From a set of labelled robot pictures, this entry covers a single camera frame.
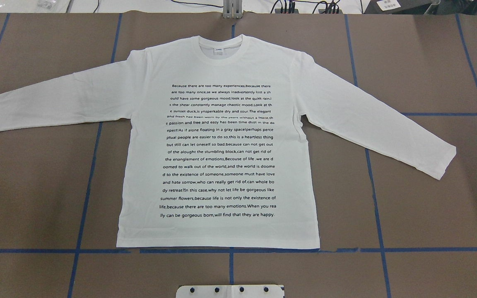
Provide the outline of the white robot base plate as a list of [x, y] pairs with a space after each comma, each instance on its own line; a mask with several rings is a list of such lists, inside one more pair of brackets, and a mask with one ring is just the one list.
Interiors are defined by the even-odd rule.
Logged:
[[253, 285], [186, 285], [176, 291], [176, 298], [284, 298], [284, 286]]

